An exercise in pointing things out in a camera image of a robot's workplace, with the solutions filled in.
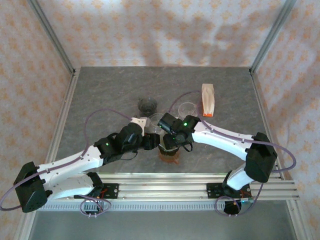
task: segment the gray floor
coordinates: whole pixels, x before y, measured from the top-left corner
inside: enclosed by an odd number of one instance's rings
[[[113,108],[130,117],[139,116],[139,98],[157,100],[159,113],[168,111],[181,94],[200,90],[202,83],[211,83],[215,90],[214,117],[207,121],[230,131],[252,134],[265,132],[261,113],[247,68],[221,67],[82,67],[66,120],[57,160],[83,150],[85,118],[101,108]],[[183,97],[183,102],[197,103],[200,96]],[[88,124],[90,144],[119,132],[128,120],[113,113],[100,112]],[[243,162],[232,154],[204,144],[194,144],[193,152],[180,150],[179,164],[159,159],[158,149],[139,151],[131,161],[118,161],[98,172],[126,173],[227,173]]]
[[[258,201],[243,216],[213,211],[38,211],[29,240],[295,240],[285,201]]]

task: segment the orange floral wallpaper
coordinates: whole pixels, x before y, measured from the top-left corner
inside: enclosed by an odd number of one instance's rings
[[[255,78],[270,128],[293,151],[290,172],[320,239],[320,1],[297,1]],[[286,166],[290,157],[284,156]]]
[[[0,196],[23,164],[45,161],[70,79],[26,0],[0,4]],[[4,207],[18,204],[15,194]],[[0,211],[0,239],[11,240],[20,210]]]
[[[285,0],[40,0],[72,65],[249,67]]]

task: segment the patterned wallpaper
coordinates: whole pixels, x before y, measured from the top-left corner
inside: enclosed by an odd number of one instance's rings
[[[299,0],[258,69],[270,128],[293,151],[290,171],[320,239],[320,1]],[[290,157],[284,156],[286,166]]]
[[[0,4],[0,196],[24,163],[43,163],[70,79],[26,0]],[[11,194],[4,207],[18,204]],[[21,210],[0,211],[0,239],[11,240]]]
[[[249,67],[285,0],[39,0],[75,68]]]

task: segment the gray tabletop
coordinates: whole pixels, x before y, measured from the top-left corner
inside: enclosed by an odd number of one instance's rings
[[[86,117],[95,110],[112,108],[127,116],[139,116],[140,98],[153,97],[157,112],[165,113],[181,94],[213,84],[214,117],[207,121],[233,132],[255,135],[265,133],[262,116],[247,68],[221,67],[82,67],[73,94],[56,159],[80,152],[85,147],[83,128]],[[197,103],[200,96],[189,94],[184,102]],[[88,123],[90,144],[119,132],[129,121],[113,112],[99,112]],[[180,149],[179,164],[160,160],[158,149],[140,150],[130,161],[110,163],[97,172],[122,173],[227,173],[243,161],[218,148],[194,143],[193,151]]]

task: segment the gray stone surface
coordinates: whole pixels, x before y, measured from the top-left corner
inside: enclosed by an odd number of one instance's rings
[[[243,134],[265,132],[253,84],[247,68],[223,67],[82,67],[66,120],[57,160],[84,149],[85,118],[100,108],[113,108],[130,117],[139,116],[138,100],[153,97],[157,111],[165,113],[181,94],[200,90],[202,83],[211,83],[215,90],[214,117],[207,121],[217,127]],[[197,103],[193,93],[180,99]],[[128,120],[113,112],[99,112],[88,124],[92,145],[100,138],[119,132]],[[98,172],[123,173],[227,173],[243,162],[232,154],[212,146],[195,143],[193,152],[180,149],[179,164],[159,159],[158,149],[140,150],[131,161],[120,160]]]

